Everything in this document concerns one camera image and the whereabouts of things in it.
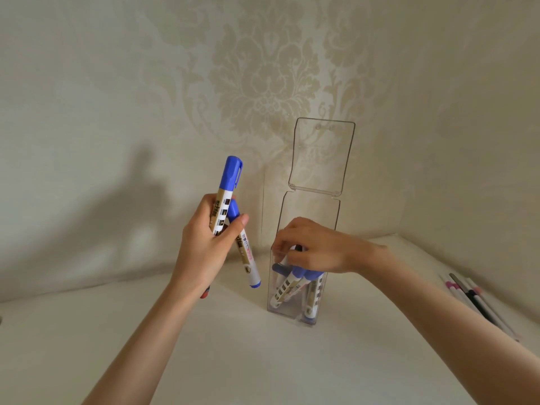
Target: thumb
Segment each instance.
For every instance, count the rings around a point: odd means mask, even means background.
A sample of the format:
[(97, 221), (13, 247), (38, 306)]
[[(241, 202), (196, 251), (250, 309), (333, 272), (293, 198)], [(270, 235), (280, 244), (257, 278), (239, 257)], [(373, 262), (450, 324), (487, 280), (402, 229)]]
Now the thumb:
[(306, 270), (311, 270), (310, 256), (309, 251), (291, 250), (287, 253), (287, 262), (290, 266), (298, 266)]
[(239, 217), (234, 219), (233, 223), (229, 224), (229, 226), (218, 237), (219, 241), (224, 242), (229, 246), (232, 245), (234, 239), (237, 238), (242, 230), (244, 230), (244, 227), (246, 227), (248, 220), (249, 216), (246, 214), (241, 214)]

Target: hand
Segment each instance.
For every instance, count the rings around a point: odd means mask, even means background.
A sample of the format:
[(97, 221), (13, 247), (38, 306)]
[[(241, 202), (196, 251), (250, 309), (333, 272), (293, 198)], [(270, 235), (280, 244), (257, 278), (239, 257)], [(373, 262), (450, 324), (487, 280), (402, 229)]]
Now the hand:
[(193, 292), (199, 297), (220, 271), (231, 245), (249, 220), (248, 215), (242, 214), (219, 236), (214, 236), (210, 230), (210, 214), (215, 196), (215, 193), (204, 195), (184, 227), (170, 283), (175, 291)]
[[(302, 245), (307, 251), (290, 250)], [(278, 232), (272, 246), (276, 262), (287, 255), (290, 265), (319, 272), (358, 272), (375, 265), (378, 246), (361, 238), (321, 226), (305, 217), (296, 217)]]

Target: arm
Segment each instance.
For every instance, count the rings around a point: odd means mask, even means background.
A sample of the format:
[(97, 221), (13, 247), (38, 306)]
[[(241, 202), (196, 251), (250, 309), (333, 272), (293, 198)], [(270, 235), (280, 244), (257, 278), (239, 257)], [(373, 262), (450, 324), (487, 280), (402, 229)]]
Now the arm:
[(184, 228), (169, 285), (83, 405), (148, 405), (152, 400), (187, 315), (221, 269), (248, 220), (242, 215), (214, 237), (209, 229), (214, 200), (215, 195), (202, 198)]
[[(307, 251), (288, 251), (294, 244)], [(356, 272), (381, 290), (422, 334), (478, 404), (537, 404), (540, 359), (496, 326), (421, 279), (385, 247), (297, 218), (273, 253), (292, 265)]]

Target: clear plastic box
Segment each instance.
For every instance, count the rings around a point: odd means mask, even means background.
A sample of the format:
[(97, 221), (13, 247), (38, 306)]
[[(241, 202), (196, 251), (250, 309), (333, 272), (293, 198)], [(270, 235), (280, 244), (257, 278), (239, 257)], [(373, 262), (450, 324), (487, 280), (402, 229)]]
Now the clear plastic box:
[[(293, 164), (288, 181), (291, 190), (283, 196), (278, 231), (298, 216), (335, 230), (340, 209), (337, 197), (343, 191), (354, 129), (354, 122), (296, 120)], [(276, 264), (271, 258), (268, 310), (314, 325), (327, 274), (311, 281), (304, 277), (291, 284), (286, 279), (292, 269), (286, 261)]]

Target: fingernail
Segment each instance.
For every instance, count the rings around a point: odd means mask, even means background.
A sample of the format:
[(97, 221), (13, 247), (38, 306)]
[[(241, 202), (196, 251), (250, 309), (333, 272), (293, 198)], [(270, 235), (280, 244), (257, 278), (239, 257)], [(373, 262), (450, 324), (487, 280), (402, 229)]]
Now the fingernail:
[(242, 222), (243, 225), (246, 225), (248, 220), (249, 220), (248, 215), (246, 215), (246, 214), (240, 215), (240, 221)]

